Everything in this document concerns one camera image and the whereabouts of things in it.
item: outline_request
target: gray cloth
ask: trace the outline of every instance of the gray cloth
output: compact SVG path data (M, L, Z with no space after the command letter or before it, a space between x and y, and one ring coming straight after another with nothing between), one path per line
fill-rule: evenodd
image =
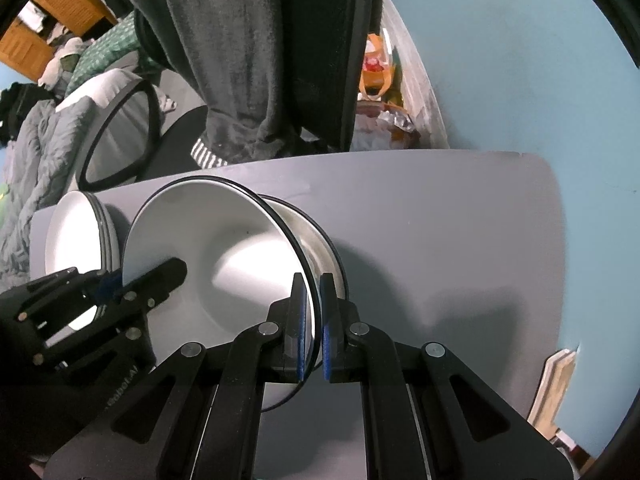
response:
M15 143L14 182L0 228L0 292L29 281L31 218L64 193L80 142L98 107L84 97L56 113L53 101L40 101L28 113Z
M231 164L293 155L279 0L131 0L209 107L203 144Z

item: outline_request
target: metal screw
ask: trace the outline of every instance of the metal screw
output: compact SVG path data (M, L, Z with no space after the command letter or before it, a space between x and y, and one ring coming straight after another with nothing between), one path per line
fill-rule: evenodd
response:
M369 325L358 321L356 323L351 323L349 330L351 330L353 335L365 335L369 333Z
M444 346L440 343L429 343L424 349L427 355L431 357L442 357L444 355Z
M180 353L185 357L196 357L200 352L202 352L200 343L185 343L180 348Z
M127 331L124 333L124 335L127 339L135 341L136 339L140 339L142 330L140 330L138 327L132 326L130 328L127 328Z
M264 323L260 323L258 332L260 332L262 335L273 335L278 331L279 328L280 327L277 323L274 323L273 321L265 321Z

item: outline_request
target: chair armrest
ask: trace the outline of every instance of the chair armrest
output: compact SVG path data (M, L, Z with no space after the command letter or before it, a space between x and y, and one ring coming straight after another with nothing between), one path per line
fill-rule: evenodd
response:
M146 138L146 146L143 155L126 168L95 182L89 182L86 179L86 173L89 163L92 160L94 151L107 130L111 120L117 115L127 101L135 94L144 92L146 94L149 106L148 135ZM80 191L97 192L104 189L115 187L124 181L138 176L138 173L147 165L151 156L158 148L160 142L160 105L158 104L158 96L153 85L145 80L139 79L127 84L109 106L107 106L100 114L97 122L92 126L89 134L82 142L82 147L78 153L78 163L76 164L76 182Z

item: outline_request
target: triangular cutout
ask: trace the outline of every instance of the triangular cutout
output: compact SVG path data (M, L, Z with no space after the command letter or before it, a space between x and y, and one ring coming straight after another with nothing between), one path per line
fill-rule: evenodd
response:
M509 421L484 400L462 376L451 376L449 381L471 436L476 442L482 442L509 429Z
M174 384L173 376L165 377L128 411L119 416L111 429L139 444L146 444L151 438Z

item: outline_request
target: chair backrest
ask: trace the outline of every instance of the chair backrest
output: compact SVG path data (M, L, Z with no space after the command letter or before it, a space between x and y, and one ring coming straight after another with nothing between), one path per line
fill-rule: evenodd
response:
M372 0L280 1L290 118L347 151Z

